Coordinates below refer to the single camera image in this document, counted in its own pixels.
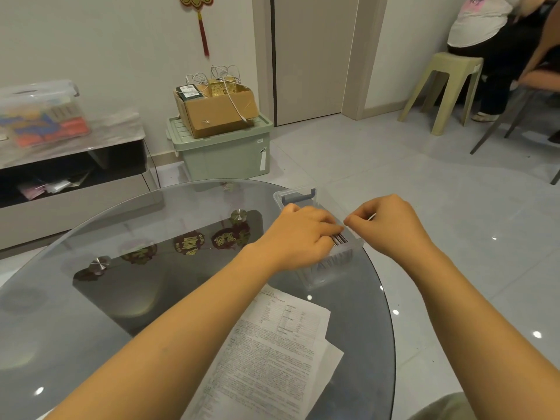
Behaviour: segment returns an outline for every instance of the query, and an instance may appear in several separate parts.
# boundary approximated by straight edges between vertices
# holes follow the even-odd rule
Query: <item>clear plastic box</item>
[[[338,224],[344,225],[342,220],[346,218],[346,212],[324,188],[305,186],[282,190],[274,193],[273,197],[281,209],[290,203],[294,203],[300,208],[314,206],[329,211]],[[342,238],[337,236],[333,239],[335,246],[325,259],[309,268],[297,271],[306,289],[312,290],[337,280],[341,276],[340,273],[345,265],[352,260],[354,250],[363,247],[363,239],[347,227],[344,227],[339,236]]]
[[[86,135],[79,95],[70,80],[0,88],[0,129],[20,147]]]

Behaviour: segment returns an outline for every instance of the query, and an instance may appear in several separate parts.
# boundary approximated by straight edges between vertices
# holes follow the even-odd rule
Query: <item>plastic container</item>
[[[281,209],[290,203],[300,208],[314,206],[329,211],[337,220],[337,224],[344,225],[342,223],[342,219],[346,218],[344,209],[334,201],[327,190],[321,187],[305,186],[277,191],[273,197]],[[313,290],[337,280],[341,276],[341,270],[352,260],[354,250],[363,247],[363,239],[346,227],[341,234],[333,238],[333,241],[335,246],[325,259],[309,268],[297,271],[306,289]]]
[[[193,138],[179,118],[167,121],[167,138],[183,158],[190,181],[212,178],[252,178],[270,171],[270,130],[262,113],[239,131]]]
[[[79,95],[68,80],[0,88],[0,128],[20,147],[86,135]]]

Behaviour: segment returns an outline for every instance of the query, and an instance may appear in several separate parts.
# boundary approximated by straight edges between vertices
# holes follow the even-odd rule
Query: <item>white label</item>
[[[181,93],[185,95],[185,98],[199,95],[199,91],[197,91],[194,85],[184,85],[182,87],[179,87],[179,90],[181,90]]]
[[[267,169],[267,148],[263,147],[260,151],[260,169],[259,171],[264,171]]]

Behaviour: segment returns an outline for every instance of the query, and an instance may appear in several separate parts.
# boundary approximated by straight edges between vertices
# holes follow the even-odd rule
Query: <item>glass table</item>
[[[280,186],[179,184],[119,204],[44,249],[0,288],[0,418],[33,420],[258,239]],[[327,340],[344,352],[309,419],[389,419],[393,327],[367,254],[312,291],[295,273],[269,284],[331,311]]]

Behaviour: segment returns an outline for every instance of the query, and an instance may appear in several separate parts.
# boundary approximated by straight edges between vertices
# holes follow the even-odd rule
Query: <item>white t-shirt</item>
[[[521,0],[466,0],[451,27],[447,44],[470,47],[489,40],[508,22]]]

